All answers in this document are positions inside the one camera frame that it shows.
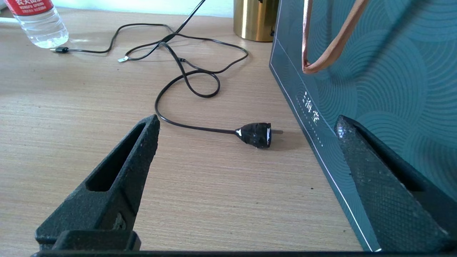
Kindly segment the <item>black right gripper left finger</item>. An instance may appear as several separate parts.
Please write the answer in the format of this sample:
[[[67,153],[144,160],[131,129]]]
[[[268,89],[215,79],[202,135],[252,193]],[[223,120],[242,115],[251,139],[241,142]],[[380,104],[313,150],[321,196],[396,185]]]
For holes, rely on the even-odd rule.
[[[36,229],[40,249],[50,250],[64,231],[132,230],[159,131],[156,115],[140,120]]]

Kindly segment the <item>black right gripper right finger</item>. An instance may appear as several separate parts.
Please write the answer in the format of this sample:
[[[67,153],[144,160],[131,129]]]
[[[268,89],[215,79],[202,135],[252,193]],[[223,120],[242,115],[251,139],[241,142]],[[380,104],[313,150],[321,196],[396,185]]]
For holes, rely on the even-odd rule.
[[[354,119],[334,131],[381,249],[456,253],[456,201]]]

